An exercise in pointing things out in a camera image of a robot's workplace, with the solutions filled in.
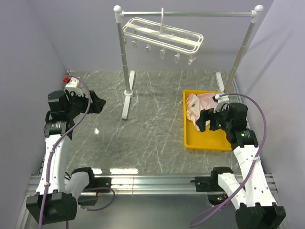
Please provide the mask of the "white pink underwear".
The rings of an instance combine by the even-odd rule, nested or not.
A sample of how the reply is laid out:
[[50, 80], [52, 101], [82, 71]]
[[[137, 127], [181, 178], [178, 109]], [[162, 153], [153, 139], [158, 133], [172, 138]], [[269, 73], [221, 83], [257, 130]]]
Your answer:
[[193, 125], [197, 131], [199, 131], [198, 126], [196, 125], [196, 121], [200, 116], [200, 111], [202, 108], [200, 107], [200, 101], [197, 95], [191, 93], [186, 99], [186, 117], [188, 120], [193, 122]]

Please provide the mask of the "white end hanger clip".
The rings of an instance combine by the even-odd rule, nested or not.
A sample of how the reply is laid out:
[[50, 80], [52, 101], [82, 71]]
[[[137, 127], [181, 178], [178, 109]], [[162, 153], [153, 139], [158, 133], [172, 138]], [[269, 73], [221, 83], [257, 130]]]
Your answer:
[[196, 59], [195, 55], [189, 55], [188, 57], [188, 65], [192, 65], [192, 63], [194, 62], [194, 60]]

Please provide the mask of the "white plastic clip hanger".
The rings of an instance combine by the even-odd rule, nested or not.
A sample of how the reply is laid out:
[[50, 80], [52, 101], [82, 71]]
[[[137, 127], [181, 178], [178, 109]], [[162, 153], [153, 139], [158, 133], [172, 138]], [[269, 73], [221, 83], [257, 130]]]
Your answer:
[[188, 57], [199, 52], [204, 40], [200, 33], [164, 24], [164, 8], [161, 8], [160, 23], [134, 17], [123, 26], [122, 31], [124, 40], [129, 37]]

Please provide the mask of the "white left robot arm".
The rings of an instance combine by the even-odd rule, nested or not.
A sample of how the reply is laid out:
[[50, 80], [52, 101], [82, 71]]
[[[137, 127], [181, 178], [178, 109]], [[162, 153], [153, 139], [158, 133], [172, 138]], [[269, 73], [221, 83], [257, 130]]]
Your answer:
[[92, 90], [89, 96], [68, 90], [48, 94], [45, 162], [35, 195], [26, 200], [27, 210], [40, 227], [75, 219], [81, 193], [95, 189], [96, 179], [91, 167], [77, 168], [69, 180], [65, 178], [66, 159], [77, 126], [74, 118], [79, 114], [99, 114], [105, 104], [106, 101]]

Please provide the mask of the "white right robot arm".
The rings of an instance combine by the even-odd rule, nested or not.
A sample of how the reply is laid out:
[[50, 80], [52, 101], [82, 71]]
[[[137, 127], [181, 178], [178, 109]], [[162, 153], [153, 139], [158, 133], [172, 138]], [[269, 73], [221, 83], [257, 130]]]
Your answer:
[[224, 190], [233, 203], [235, 219], [240, 229], [277, 229], [286, 217], [285, 208], [279, 206], [266, 181], [256, 135], [247, 128], [246, 105], [230, 103], [214, 112], [201, 110], [196, 121], [200, 131], [223, 130], [239, 163], [243, 182], [239, 184], [230, 168], [216, 167], [211, 172], [210, 185], [214, 190]]

